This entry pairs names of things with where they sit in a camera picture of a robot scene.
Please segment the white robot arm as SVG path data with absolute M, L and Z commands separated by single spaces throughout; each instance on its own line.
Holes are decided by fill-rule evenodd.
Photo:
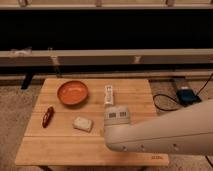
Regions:
M 136 124 L 126 106 L 108 107 L 104 140 L 113 151 L 213 156 L 213 99 Z

